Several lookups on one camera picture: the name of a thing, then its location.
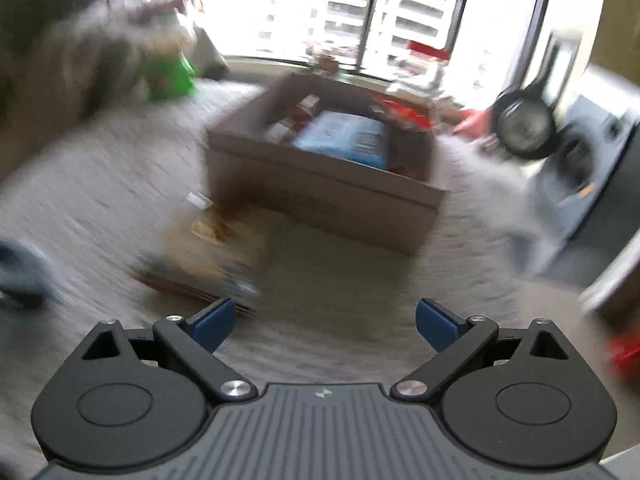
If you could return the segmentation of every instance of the blue object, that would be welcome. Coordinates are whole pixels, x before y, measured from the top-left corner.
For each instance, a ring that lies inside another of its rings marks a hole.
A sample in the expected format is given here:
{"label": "blue object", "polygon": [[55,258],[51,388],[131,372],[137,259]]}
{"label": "blue object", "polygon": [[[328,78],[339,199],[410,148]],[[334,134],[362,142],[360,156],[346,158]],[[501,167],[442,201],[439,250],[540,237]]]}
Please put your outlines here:
{"label": "blue object", "polygon": [[300,132],[293,145],[379,170],[387,167],[382,123],[360,115],[322,112]]}
{"label": "blue object", "polygon": [[231,335],[236,325],[236,306],[232,300],[209,305],[187,321],[191,338],[209,352],[214,352]]}
{"label": "blue object", "polygon": [[428,298],[415,307],[415,327],[436,352],[455,343],[468,329],[464,319]]}

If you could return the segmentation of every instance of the open brown box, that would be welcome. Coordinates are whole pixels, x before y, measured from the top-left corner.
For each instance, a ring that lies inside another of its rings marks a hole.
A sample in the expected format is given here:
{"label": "open brown box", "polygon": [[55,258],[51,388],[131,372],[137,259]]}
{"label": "open brown box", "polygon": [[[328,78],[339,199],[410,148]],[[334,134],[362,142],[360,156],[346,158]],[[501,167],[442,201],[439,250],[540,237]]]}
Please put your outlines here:
{"label": "open brown box", "polygon": [[[448,187],[447,161],[431,134],[389,133],[395,158],[411,158],[423,180],[348,160],[264,141],[268,126],[308,94],[321,108],[377,118],[376,97],[386,94],[313,75],[286,76],[263,94],[209,127],[207,167],[215,202],[239,196],[337,235],[415,254],[437,216]],[[426,108],[417,110],[428,114]],[[391,160],[390,166],[402,160]]]}

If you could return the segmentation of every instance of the carpet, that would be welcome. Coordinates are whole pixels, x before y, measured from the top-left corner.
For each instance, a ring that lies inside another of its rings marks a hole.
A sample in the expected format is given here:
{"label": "carpet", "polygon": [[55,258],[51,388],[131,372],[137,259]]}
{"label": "carpet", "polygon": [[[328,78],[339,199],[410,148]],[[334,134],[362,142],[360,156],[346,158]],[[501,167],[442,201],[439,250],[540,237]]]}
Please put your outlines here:
{"label": "carpet", "polygon": [[[201,82],[191,98],[109,110],[22,168],[0,196],[0,238],[51,260],[58,300],[39,312],[0,310],[0,461],[18,478],[45,461],[30,407],[64,358],[101,319],[148,326],[200,305],[129,277],[154,231],[204,179],[204,126],[259,91]],[[20,143],[20,138],[10,142]],[[258,277],[258,315],[241,320],[218,356],[265,381],[379,381],[389,386],[433,355],[414,328],[428,296],[460,316],[519,326],[509,241],[486,218],[460,142],[443,139],[450,193],[415,258],[286,221]]]}

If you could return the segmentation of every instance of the window pane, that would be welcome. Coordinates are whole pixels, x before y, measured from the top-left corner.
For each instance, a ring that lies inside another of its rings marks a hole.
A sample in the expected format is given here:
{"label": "window pane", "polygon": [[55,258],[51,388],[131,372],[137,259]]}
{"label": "window pane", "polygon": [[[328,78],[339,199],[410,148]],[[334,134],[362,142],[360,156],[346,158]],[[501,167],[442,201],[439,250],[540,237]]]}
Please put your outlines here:
{"label": "window pane", "polygon": [[354,64],[367,0],[202,0],[223,55],[303,60],[322,44]]}
{"label": "window pane", "polygon": [[456,0],[376,0],[362,68],[394,79],[394,62],[407,41],[444,48]]}

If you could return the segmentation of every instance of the wall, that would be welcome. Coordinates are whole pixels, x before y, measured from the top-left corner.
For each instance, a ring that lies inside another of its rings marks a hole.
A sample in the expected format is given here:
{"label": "wall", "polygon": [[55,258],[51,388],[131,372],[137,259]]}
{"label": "wall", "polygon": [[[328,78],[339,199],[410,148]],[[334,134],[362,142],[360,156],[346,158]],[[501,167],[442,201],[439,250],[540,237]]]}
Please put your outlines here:
{"label": "wall", "polygon": [[590,61],[640,85],[640,0],[604,0]]}
{"label": "wall", "polygon": [[[549,35],[558,31],[567,35],[580,35],[582,42],[575,60],[574,70],[569,78],[570,88],[584,71],[589,62],[591,49],[598,30],[603,0],[549,0],[545,19],[542,24],[538,46],[534,52],[526,82],[530,82],[538,73]],[[562,111],[566,106],[568,94],[564,94],[559,105]]]}

